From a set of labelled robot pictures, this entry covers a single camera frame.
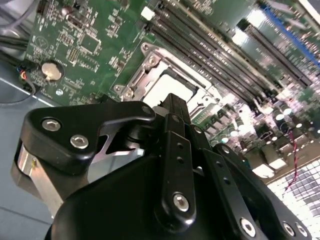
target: cable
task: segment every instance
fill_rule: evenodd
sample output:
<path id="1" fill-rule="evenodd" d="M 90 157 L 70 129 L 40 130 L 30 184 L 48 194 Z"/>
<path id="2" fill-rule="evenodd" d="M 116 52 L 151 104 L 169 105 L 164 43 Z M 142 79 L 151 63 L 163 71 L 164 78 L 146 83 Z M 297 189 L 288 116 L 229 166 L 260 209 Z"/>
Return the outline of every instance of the cable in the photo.
<path id="1" fill-rule="evenodd" d="M 17 38 L 12 36 L 2 36 L 2 35 L 0 35 L 0 41 L 11 43 L 11 44 L 21 44 L 21 45 L 27 45 L 29 43 L 29 40 L 27 39 Z"/>
<path id="2" fill-rule="evenodd" d="M 8 24 L 3 24 L 0 25 L 0 30 L 4 30 L 4 29 L 13 29 L 17 26 L 19 26 L 24 20 L 27 19 L 27 17 L 34 11 L 37 9 L 37 6 L 39 4 L 40 0 L 33 0 L 33 2 L 30 4 L 30 6 L 27 8 L 27 10 L 15 21 L 8 23 Z"/>
<path id="3" fill-rule="evenodd" d="M 3 41 L 0 41 L 0 47 L 5 47 L 5 48 L 9 48 L 9 49 L 20 50 L 20 51 L 25 51 L 25 50 L 27 50 L 27 46 L 26 46 L 26 45 L 8 43 L 8 42 L 3 42 Z"/>
<path id="4" fill-rule="evenodd" d="M 7 11 L 3 10 L 0 7 L 0 16 L 5 19 L 8 23 L 9 22 L 13 22 L 16 20 L 16 18 L 14 16 L 12 16 L 10 13 L 8 13 Z M 25 35 L 25 37 L 29 37 L 30 36 L 30 32 L 29 29 L 23 24 L 21 23 L 20 25 L 15 27 L 18 31 L 20 31 L 22 34 Z"/>
<path id="5" fill-rule="evenodd" d="M 15 57 L 7 54 L 6 52 L 0 50 L 0 60 L 8 62 L 13 66 L 18 66 L 20 64 L 20 60 L 16 59 Z"/>
<path id="6" fill-rule="evenodd" d="M 285 193 L 287 190 L 294 184 L 297 180 L 298 177 L 298 157 L 297 157 L 297 143 L 295 141 L 294 133 L 292 130 L 289 132 L 290 140 L 292 141 L 293 144 L 293 161 L 294 161 L 294 177 L 291 182 L 289 182 L 288 186 L 284 189 L 284 193 L 282 195 L 282 198 L 284 198 Z"/>
<path id="7" fill-rule="evenodd" d="M 29 84 L 29 86 L 31 87 L 31 93 L 29 94 L 29 96 L 25 97 L 24 99 L 18 100 L 18 101 L 0 102 L 0 107 L 8 107 L 8 106 L 14 106 L 17 104 L 21 104 L 21 103 L 27 101 L 28 99 L 32 98 L 37 92 L 36 86 L 34 85 L 34 83 L 30 79 L 27 78 L 26 71 L 20 70 L 18 67 L 17 67 L 17 71 L 20 71 L 20 77 L 23 80 L 25 80 L 25 82 L 27 84 Z"/>

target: green circuit board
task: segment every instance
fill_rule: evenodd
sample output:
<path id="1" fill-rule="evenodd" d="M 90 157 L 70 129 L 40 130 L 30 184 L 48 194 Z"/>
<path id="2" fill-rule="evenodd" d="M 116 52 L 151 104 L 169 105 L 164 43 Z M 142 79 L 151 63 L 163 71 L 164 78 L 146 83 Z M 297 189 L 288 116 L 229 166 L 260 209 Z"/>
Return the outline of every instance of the green circuit board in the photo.
<path id="1" fill-rule="evenodd" d="M 194 8 L 205 24 L 210 23 L 210 28 L 219 29 L 231 40 L 237 32 L 237 23 L 257 12 L 255 2 L 190 0 L 184 4 Z M 46 97 L 60 105 L 87 104 L 93 94 L 105 94 L 119 100 L 113 86 L 125 85 L 141 64 L 144 56 L 140 43 L 155 41 L 152 34 L 137 26 L 141 11 L 145 6 L 153 9 L 158 1 L 79 1 L 80 16 L 87 24 L 83 28 L 62 17 L 62 8 L 74 4 L 73 0 L 41 1 L 25 56 L 38 64 L 47 60 L 60 63 L 64 77 L 58 81 L 46 81 L 41 71 L 33 72 L 31 77 L 42 86 L 41 92 Z M 279 34 L 267 18 L 261 20 L 258 29 L 310 79 L 315 79 L 318 68 L 283 34 Z M 254 42 L 244 39 L 239 47 L 251 61 L 259 64 L 276 81 L 281 81 L 282 69 Z"/>
<path id="2" fill-rule="evenodd" d="M 54 60 L 65 72 L 58 81 L 45 81 L 40 71 L 33 72 L 31 77 L 43 86 L 42 93 L 63 106 L 87 104 L 91 94 L 116 98 L 112 85 L 126 84 L 144 58 L 137 47 L 145 36 L 136 22 L 145 1 L 130 6 L 117 1 L 83 1 L 82 16 L 90 24 L 85 30 L 61 16 L 66 2 L 42 2 L 45 12 L 36 15 L 26 58 L 38 64 Z"/>

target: screw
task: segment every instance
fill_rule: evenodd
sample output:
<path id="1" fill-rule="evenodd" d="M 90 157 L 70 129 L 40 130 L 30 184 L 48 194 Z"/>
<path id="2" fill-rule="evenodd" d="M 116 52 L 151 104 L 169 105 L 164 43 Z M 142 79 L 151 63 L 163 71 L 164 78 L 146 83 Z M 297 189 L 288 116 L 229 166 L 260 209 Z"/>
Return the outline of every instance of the screw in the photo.
<path id="1" fill-rule="evenodd" d="M 308 233 L 306 232 L 306 230 L 299 224 L 299 223 L 295 223 L 296 227 L 298 228 L 299 232 L 304 236 L 304 237 L 308 237 Z"/>
<path id="2" fill-rule="evenodd" d="M 186 212 L 189 209 L 189 202 L 182 194 L 175 194 L 173 196 L 173 203 L 181 212 Z"/>
<path id="3" fill-rule="evenodd" d="M 173 120 L 175 120 L 177 123 L 180 122 L 180 120 L 179 120 L 179 118 L 177 117 L 177 115 L 173 115 L 172 118 L 173 118 Z"/>
<path id="4" fill-rule="evenodd" d="M 284 229 L 285 231 L 292 237 L 294 237 L 296 234 L 295 234 L 295 231 L 292 229 L 292 227 L 286 223 L 286 222 L 283 222 L 283 226 L 284 226 Z"/>
<path id="5" fill-rule="evenodd" d="M 154 56 L 151 56 L 151 57 L 149 58 L 149 64 L 150 64 L 151 66 L 155 66 L 155 65 L 157 64 L 157 59 L 156 59 Z"/>
<path id="6" fill-rule="evenodd" d="M 229 153 L 230 153 L 229 149 L 228 149 L 226 146 L 222 146 L 222 150 L 223 150 L 226 154 L 229 154 Z"/>
<path id="7" fill-rule="evenodd" d="M 85 136 L 82 135 L 74 135 L 70 139 L 70 143 L 77 149 L 85 149 L 89 146 L 89 141 Z"/>
<path id="8" fill-rule="evenodd" d="M 54 119 L 46 119 L 42 122 L 42 127 L 50 132 L 56 132 L 61 128 L 60 123 Z"/>
<path id="9" fill-rule="evenodd" d="M 64 94 L 64 91 L 62 91 L 61 89 L 57 89 L 57 90 L 55 91 L 55 94 L 57 94 L 58 96 L 61 96 L 61 95 Z"/>
<path id="10" fill-rule="evenodd" d="M 151 114 L 151 110 L 150 110 L 150 108 L 147 107 L 147 106 L 143 106 L 143 107 L 142 107 L 142 110 L 143 110 L 146 114 Z"/>
<path id="11" fill-rule="evenodd" d="M 195 130 L 198 134 L 201 134 L 201 133 L 202 133 L 201 129 L 200 129 L 199 127 L 197 127 L 197 126 L 194 127 L 194 130 Z"/>
<path id="12" fill-rule="evenodd" d="M 240 219 L 240 224 L 241 224 L 241 227 L 245 231 L 246 234 L 248 234 L 252 238 L 254 238 L 256 236 L 255 227 L 252 225 L 252 223 L 250 221 L 248 221 L 245 218 L 241 218 Z"/>
<path id="13" fill-rule="evenodd" d="M 149 47 L 148 47 L 147 44 L 143 44 L 143 45 L 142 45 L 142 48 L 143 48 L 143 50 L 145 50 L 145 51 L 148 51 L 148 50 L 149 50 Z"/>

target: dimm slot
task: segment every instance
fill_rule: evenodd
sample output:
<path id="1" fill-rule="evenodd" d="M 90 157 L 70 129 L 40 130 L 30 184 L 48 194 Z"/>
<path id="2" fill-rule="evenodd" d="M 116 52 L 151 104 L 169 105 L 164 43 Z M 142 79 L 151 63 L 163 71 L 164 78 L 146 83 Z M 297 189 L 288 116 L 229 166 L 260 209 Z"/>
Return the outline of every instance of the dimm slot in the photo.
<path id="1" fill-rule="evenodd" d="M 201 29 L 199 29 L 198 26 L 195 25 L 194 22 L 192 22 L 189 18 L 185 17 L 183 13 L 181 13 L 178 9 L 173 7 L 172 5 L 167 5 L 165 8 L 170 14 L 175 16 L 178 20 L 180 20 L 186 27 L 188 27 L 191 31 L 196 33 L 198 36 L 200 36 L 204 41 L 207 42 L 207 44 L 221 52 L 221 54 L 228 59 L 230 62 L 232 62 L 238 69 L 240 69 L 243 73 L 245 73 L 250 79 L 252 79 L 258 86 L 260 86 L 264 93 L 267 96 L 272 95 L 269 86 L 265 84 L 264 81 L 261 81 L 258 77 L 256 77 L 250 70 L 248 70 L 246 67 L 242 65 L 232 54 L 230 54 L 228 51 L 226 51 L 223 47 L 221 47 L 218 42 L 215 42 L 211 37 L 209 37 L 207 34 L 205 34 Z M 266 71 L 264 71 L 260 66 L 256 65 L 254 62 L 251 63 L 252 66 L 258 71 L 260 71 L 260 74 L 263 74 L 266 78 L 268 78 L 269 82 L 271 82 L 273 85 L 275 85 L 278 89 L 281 89 L 282 86 L 279 85 L 279 83 L 270 76 Z"/>
<path id="2" fill-rule="evenodd" d="M 201 43 L 205 43 L 203 40 L 200 40 L 198 38 L 196 38 L 195 35 L 186 35 L 184 30 L 178 27 L 178 20 L 177 19 L 168 19 L 166 16 L 166 13 L 164 12 L 164 14 L 162 14 L 159 11 L 156 11 L 158 14 L 160 14 L 162 16 L 161 20 L 159 20 L 161 22 L 162 25 L 164 25 L 166 28 L 170 28 L 173 32 L 175 32 L 177 35 L 179 35 L 181 38 L 183 38 L 186 42 L 188 42 L 193 48 L 195 48 L 198 52 L 200 52 L 203 56 L 207 57 L 207 60 L 213 64 L 217 69 L 219 69 L 219 71 L 221 73 L 223 73 L 225 78 L 228 79 L 233 79 L 234 81 L 236 81 L 239 85 L 241 85 L 244 89 L 246 89 L 246 91 L 248 91 L 249 93 L 252 94 L 253 97 L 256 98 L 260 98 L 260 97 L 264 97 L 264 95 L 261 95 L 260 92 L 262 92 L 263 90 L 258 88 L 255 89 L 253 88 L 251 85 L 254 85 L 254 82 L 249 81 L 248 79 L 244 78 L 243 79 L 243 75 L 242 72 L 239 71 L 238 68 L 234 67 L 234 68 L 227 68 L 226 66 L 221 62 L 221 60 L 214 55 L 214 53 L 212 53 L 212 50 L 209 48 L 205 48 L 203 46 L 203 44 Z M 230 63 L 227 59 L 222 58 L 223 61 L 227 64 L 227 65 L 231 65 L 232 63 Z"/>
<path id="3" fill-rule="evenodd" d="M 252 104 L 250 98 L 248 98 L 242 92 L 238 91 L 238 89 L 236 89 L 229 82 L 224 81 L 214 70 L 204 65 L 203 62 L 201 62 L 192 53 L 190 53 L 188 49 L 185 49 L 182 45 L 176 42 L 175 39 L 172 39 L 170 36 L 168 36 L 168 34 L 164 32 L 162 29 L 160 29 L 158 26 L 154 25 L 150 31 L 153 34 L 155 34 L 161 40 L 161 42 L 165 43 L 167 46 L 171 46 L 172 48 L 178 50 L 179 54 L 182 57 L 184 56 L 185 60 L 187 59 L 189 61 L 190 65 L 195 65 L 199 70 L 205 72 L 206 75 L 210 76 L 211 79 L 213 79 L 213 84 L 221 84 L 224 88 L 228 89 L 240 100 L 246 102 L 247 104 Z"/>
<path id="4" fill-rule="evenodd" d="M 273 24 L 276 25 L 312 63 L 314 63 L 314 65 L 320 68 L 320 63 L 316 59 L 315 55 L 307 49 L 303 42 L 286 29 L 281 20 L 271 11 L 270 7 L 261 2 L 259 3 L 259 7 L 263 10 L 269 20 L 271 20 Z"/>
<path id="5" fill-rule="evenodd" d="M 272 43 L 260 33 L 252 24 L 247 20 L 242 19 L 238 26 L 244 31 L 254 42 L 262 49 L 266 49 L 266 53 L 273 57 L 277 62 L 280 62 L 282 68 L 302 87 L 306 88 L 312 84 L 312 81 L 303 74 L 295 65 L 293 65 Z"/>
<path id="6" fill-rule="evenodd" d="M 207 54 L 206 51 L 201 51 L 194 43 L 192 43 L 190 40 L 186 39 L 183 34 L 179 33 L 175 27 L 168 26 L 166 23 L 164 23 L 162 20 L 158 21 L 162 26 L 164 26 L 167 30 L 171 30 L 173 33 L 177 34 L 180 37 L 179 42 L 183 39 L 184 46 L 187 46 L 190 50 L 194 51 L 198 57 L 200 59 L 202 59 L 202 61 L 204 63 L 206 63 L 207 65 L 210 65 L 213 67 L 213 69 L 217 69 L 219 74 L 227 81 L 229 82 L 233 82 L 233 85 L 236 87 L 240 87 L 241 89 L 245 92 L 248 92 L 252 98 L 257 98 L 260 97 L 259 93 L 257 91 L 255 91 L 254 89 L 252 89 L 250 86 L 248 86 L 247 84 L 245 84 L 244 82 L 242 82 L 241 79 L 239 79 L 238 76 L 236 76 L 232 71 L 227 71 L 225 70 L 225 68 L 223 67 L 223 64 L 219 61 L 216 61 L 214 57 L 211 57 Z"/>

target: black metal bracket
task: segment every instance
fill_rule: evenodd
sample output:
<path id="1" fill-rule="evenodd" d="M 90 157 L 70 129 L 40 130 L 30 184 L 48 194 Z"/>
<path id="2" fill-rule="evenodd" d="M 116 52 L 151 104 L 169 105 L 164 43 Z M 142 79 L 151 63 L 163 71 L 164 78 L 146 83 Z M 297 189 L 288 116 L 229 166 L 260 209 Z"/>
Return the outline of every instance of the black metal bracket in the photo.
<path id="1" fill-rule="evenodd" d="M 48 234 L 52 240 L 104 234 L 111 239 L 311 240 L 302 222 L 236 153 L 225 144 L 209 145 L 191 124 L 185 101 L 170 94 L 155 111 L 142 102 L 108 102 L 42 108 L 26 116 L 12 172 L 30 176 L 36 188 L 30 179 L 20 186 L 58 209 Z M 58 125 L 44 125 L 48 120 Z M 72 139 L 79 135 L 87 142 L 80 139 L 76 147 Z M 104 151 L 125 142 L 121 148 L 144 148 L 145 155 L 88 184 L 86 172 L 101 135 L 108 135 Z M 48 203 L 52 192 L 61 205 Z"/>
<path id="2" fill-rule="evenodd" d="M 20 139 L 35 157 L 76 175 L 90 166 L 99 136 L 107 135 L 112 142 L 122 127 L 148 124 L 155 117 L 154 111 L 139 101 L 39 108 L 25 116 Z"/>

